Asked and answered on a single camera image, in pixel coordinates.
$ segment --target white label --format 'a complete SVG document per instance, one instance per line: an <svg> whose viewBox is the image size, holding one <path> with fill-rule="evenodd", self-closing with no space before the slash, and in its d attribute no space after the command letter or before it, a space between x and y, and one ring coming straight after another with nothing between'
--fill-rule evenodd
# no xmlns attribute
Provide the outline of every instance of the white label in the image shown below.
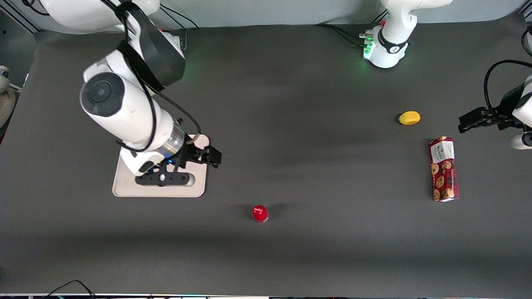
<svg viewBox="0 0 532 299"><path fill-rule="evenodd" d="M454 148L452 141L442 141L430 147L430 154L433 163L439 163L446 159L454 159Z"/></svg>

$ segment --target red object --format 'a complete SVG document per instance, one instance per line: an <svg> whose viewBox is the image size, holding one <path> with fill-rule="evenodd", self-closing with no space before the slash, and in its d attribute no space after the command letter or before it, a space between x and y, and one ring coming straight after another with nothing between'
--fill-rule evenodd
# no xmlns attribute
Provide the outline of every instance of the red object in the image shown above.
<svg viewBox="0 0 532 299"><path fill-rule="evenodd" d="M431 142L429 146L434 201L448 202L460 198L454 168L453 139L442 136Z"/></svg>
<svg viewBox="0 0 532 299"><path fill-rule="evenodd" d="M268 220L268 210L263 205L256 205L253 207L253 218L260 223L265 223Z"/></svg>

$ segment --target red cup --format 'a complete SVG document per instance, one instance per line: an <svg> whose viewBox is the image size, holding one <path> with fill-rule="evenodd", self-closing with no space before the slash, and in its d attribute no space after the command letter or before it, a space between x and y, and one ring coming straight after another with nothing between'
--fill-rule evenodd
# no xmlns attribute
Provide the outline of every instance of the red cup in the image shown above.
<svg viewBox="0 0 532 299"><path fill-rule="evenodd" d="M260 223L265 223L268 220L268 210L263 205L253 207L252 215L253 219Z"/></svg>

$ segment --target green led light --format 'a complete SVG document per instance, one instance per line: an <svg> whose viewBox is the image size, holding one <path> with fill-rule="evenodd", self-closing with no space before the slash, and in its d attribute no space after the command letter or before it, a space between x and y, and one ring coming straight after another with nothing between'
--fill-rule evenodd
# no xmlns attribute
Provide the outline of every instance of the green led light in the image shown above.
<svg viewBox="0 0 532 299"><path fill-rule="evenodd" d="M369 45L366 46L366 49L364 50L364 54L362 54L362 57L364 59L369 59L371 57L371 53L373 53L373 48L375 48L375 42L371 41Z"/></svg>

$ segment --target beige mounting plate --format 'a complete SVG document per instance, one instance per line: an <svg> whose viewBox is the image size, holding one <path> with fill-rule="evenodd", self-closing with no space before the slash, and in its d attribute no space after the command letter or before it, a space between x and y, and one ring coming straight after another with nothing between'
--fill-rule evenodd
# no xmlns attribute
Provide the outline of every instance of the beige mounting plate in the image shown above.
<svg viewBox="0 0 532 299"><path fill-rule="evenodd" d="M200 135L194 142L199 148L209 145L209 138ZM117 171L114 174L113 194L118 197L200 197L205 192L207 177L207 164L187 162L180 172L188 172L194 176L195 181L191 186L142 186L135 183L135 175L118 158Z"/></svg>

